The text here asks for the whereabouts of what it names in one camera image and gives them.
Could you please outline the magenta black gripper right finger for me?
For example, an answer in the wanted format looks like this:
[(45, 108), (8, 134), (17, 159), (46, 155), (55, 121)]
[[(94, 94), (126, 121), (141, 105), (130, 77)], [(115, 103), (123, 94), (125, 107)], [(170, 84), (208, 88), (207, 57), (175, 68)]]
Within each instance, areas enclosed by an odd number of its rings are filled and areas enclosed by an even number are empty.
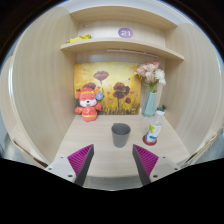
[(133, 145), (132, 155), (143, 186), (179, 170), (168, 157), (157, 156), (138, 145)]

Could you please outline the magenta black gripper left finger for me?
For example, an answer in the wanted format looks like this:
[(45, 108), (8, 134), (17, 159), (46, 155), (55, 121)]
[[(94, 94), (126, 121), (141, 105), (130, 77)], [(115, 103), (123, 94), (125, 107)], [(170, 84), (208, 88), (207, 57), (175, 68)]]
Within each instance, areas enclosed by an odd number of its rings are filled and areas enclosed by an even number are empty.
[(94, 155), (94, 145), (88, 145), (69, 156), (60, 156), (45, 168), (58, 177), (78, 186), (85, 182), (87, 172)]

